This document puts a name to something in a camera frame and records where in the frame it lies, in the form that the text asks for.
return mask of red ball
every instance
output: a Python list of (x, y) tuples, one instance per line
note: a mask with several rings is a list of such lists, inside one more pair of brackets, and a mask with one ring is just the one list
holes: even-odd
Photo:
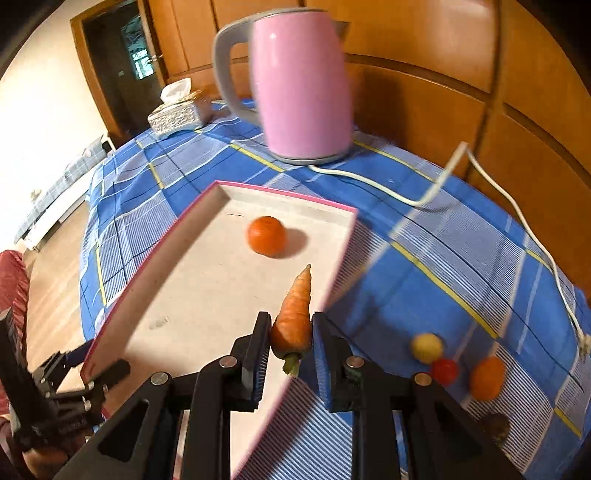
[(444, 387), (454, 383), (457, 374), (457, 363), (449, 358), (440, 358), (431, 364), (431, 376)]

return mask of kettle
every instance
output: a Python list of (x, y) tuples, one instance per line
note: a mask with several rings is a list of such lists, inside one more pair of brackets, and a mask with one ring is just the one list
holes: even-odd
[[(353, 141), (353, 115), (339, 35), (348, 23), (324, 10), (282, 8), (221, 29), (213, 71), (222, 99), (240, 118), (262, 126), (274, 157), (310, 165), (337, 160)], [(257, 111), (243, 105), (230, 75), (230, 50), (248, 43)]]

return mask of red cloth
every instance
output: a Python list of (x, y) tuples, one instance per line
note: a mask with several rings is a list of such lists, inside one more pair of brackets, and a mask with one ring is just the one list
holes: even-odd
[[(0, 253), (0, 312), (12, 308), (14, 325), (17, 328), (22, 350), (27, 301), (29, 298), (29, 279), (22, 255), (14, 250)], [(8, 397), (0, 384), (0, 415), (8, 413)]]

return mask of window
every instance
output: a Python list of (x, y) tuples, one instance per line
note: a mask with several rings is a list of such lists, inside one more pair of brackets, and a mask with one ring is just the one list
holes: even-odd
[(125, 47), (129, 53), (136, 80), (141, 80), (154, 73), (154, 68), (150, 63), (150, 55), (146, 46), (144, 30), (142, 30), (141, 19), (139, 15), (133, 17), (121, 29)]

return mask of doorway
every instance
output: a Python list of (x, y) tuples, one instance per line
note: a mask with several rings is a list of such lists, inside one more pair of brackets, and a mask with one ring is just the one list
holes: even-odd
[(137, 0), (108, 0), (72, 19), (90, 91), (118, 144), (146, 130), (148, 115), (162, 103), (163, 76), (151, 35), (144, 31), (147, 20)]

